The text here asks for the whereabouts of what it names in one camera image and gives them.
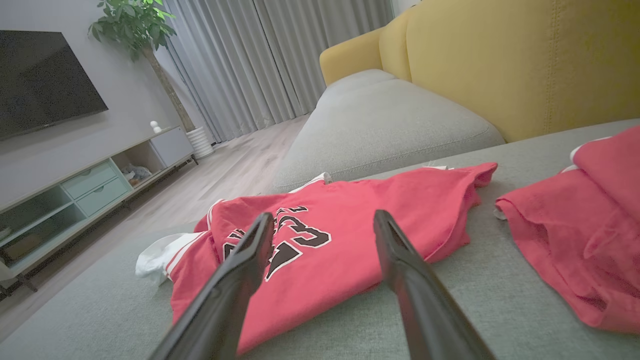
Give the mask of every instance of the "black tv screen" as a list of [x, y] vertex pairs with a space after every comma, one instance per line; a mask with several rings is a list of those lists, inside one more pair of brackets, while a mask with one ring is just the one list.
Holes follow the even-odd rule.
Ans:
[[0, 30], [0, 140], [105, 110], [62, 33]]

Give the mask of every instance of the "tv cabinet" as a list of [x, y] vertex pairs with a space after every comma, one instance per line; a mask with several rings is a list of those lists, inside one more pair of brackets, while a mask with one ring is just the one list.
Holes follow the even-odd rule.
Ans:
[[[0, 281], [15, 278], [37, 291], [27, 270], [192, 155], [182, 128], [171, 127], [5, 206], [0, 231], [11, 233], [0, 237]], [[152, 175], [132, 186], [120, 171], [128, 164]], [[2, 286], [0, 293], [10, 295]]]

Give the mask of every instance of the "cabinet leg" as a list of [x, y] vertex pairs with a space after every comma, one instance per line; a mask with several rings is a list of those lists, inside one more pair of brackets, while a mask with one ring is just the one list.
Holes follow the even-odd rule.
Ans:
[[28, 287], [29, 289], [31, 289], [31, 291], [36, 292], [38, 291], [38, 288], [36, 288], [33, 283], [31, 281], [29, 281], [29, 279], [27, 279], [24, 275], [22, 274], [18, 274], [15, 276], [16, 279], [18, 279], [24, 286]]
[[0, 286], [0, 293], [2, 293], [4, 296], [9, 297], [11, 296], [11, 293], [9, 292], [9, 290], [5, 289], [4, 287]]

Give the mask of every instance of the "red fabric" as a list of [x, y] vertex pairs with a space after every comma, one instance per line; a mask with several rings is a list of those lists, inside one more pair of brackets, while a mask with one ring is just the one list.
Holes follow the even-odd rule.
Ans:
[[496, 200], [540, 277], [584, 323], [640, 333], [640, 127], [589, 142], [578, 170]]
[[486, 186], [496, 167], [420, 168], [351, 183], [320, 180], [296, 193], [219, 202], [195, 229], [210, 236], [201, 236], [170, 272], [173, 321], [213, 274], [225, 247], [232, 246], [225, 244], [237, 243], [239, 230], [247, 230], [264, 211], [274, 214], [276, 229], [282, 225], [273, 238], [270, 266], [289, 262], [270, 276], [267, 266], [249, 303], [239, 354], [381, 281], [373, 232], [376, 209], [389, 211], [429, 262], [446, 258], [469, 242], [467, 211], [480, 203], [475, 187]]

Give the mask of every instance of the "window curtain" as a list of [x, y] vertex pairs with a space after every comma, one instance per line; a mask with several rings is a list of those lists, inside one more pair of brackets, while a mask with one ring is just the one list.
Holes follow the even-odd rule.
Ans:
[[384, 26], [388, 0], [165, 0], [168, 50], [217, 142], [309, 113], [326, 48]]

